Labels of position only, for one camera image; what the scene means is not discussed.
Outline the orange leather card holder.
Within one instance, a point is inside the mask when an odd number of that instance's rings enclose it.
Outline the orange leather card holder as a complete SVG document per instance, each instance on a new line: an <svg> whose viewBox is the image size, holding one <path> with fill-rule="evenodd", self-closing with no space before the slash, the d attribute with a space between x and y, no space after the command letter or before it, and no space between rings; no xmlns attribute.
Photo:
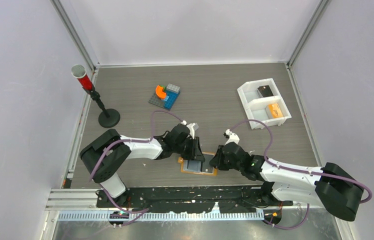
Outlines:
<svg viewBox="0 0 374 240"><path fill-rule="evenodd" d="M182 157L179 157L177 162L180 164L180 171L185 174L216 176L217 169L210 165L210 160L215 156L215 153L204 152L203 155L205 161L184 160Z"/></svg>

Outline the black credit card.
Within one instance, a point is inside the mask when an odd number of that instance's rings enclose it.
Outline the black credit card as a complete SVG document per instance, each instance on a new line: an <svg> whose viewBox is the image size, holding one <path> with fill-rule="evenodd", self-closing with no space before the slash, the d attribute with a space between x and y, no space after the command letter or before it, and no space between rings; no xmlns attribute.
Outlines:
<svg viewBox="0 0 374 240"><path fill-rule="evenodd" d="M274 94L272 92L272 89L269 85L262 85L257 88L258 96L260 98L268 98L273 97Z"/></svg>

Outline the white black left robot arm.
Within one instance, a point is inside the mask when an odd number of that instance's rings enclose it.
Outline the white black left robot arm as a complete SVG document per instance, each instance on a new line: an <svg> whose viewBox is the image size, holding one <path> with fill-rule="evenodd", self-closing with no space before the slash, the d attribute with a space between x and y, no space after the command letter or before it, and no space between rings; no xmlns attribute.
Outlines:
<svg viewBox="0 0 374 240"><path fill-rule="evenodd" d="M91 179L109 193L116 207L128 202L126 185L117 170L131 159L161 160L178 154L184 160L204 162L200 139L195 135L196 123L177 124L172 130L151 138L131 138L115 129L107 130L79 153Z"/></svg>

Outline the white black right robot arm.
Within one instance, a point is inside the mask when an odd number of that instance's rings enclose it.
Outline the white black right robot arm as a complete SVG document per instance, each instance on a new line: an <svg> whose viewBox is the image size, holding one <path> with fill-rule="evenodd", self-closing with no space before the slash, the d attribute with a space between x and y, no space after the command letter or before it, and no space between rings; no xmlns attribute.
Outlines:
<svg viewBox="0 0 374 240"><path fill-rule="evenodd" d="M364 188L344 169L328 162L323 167L286 164L246 152L234 142L220 145L209 163L221 170L237 170L251 181L261 181L260 198L266 205L293 201L324 207L344 221L353 222Z"/></svg>

